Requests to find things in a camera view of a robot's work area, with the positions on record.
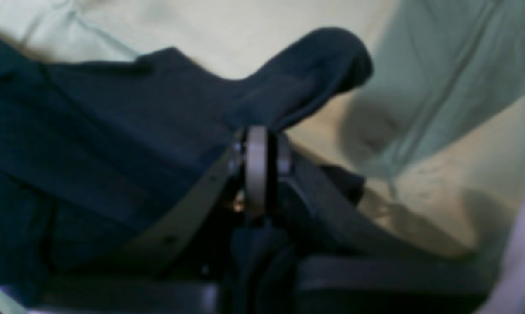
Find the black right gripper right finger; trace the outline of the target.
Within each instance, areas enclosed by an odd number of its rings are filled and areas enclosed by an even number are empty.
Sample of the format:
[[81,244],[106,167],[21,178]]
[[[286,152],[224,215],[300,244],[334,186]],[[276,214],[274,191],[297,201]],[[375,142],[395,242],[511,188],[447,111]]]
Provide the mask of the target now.
[[389,259],[463,259],[463,244],[366,188],[364,177],[314,162],[277,136],[278,170],[283,183],[302,201],[309,233],[332,252]]

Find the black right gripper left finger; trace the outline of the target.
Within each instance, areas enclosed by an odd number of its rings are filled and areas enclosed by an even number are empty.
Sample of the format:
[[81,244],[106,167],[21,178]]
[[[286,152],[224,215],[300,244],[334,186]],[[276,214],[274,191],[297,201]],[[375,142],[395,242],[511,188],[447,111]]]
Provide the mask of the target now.
[[269,132],[264,126],[240,131],[226,151],[175,208],[123,248],[123,272],[158,273],[186,249],[219,202],[239,190],[249,218],[268,207]]

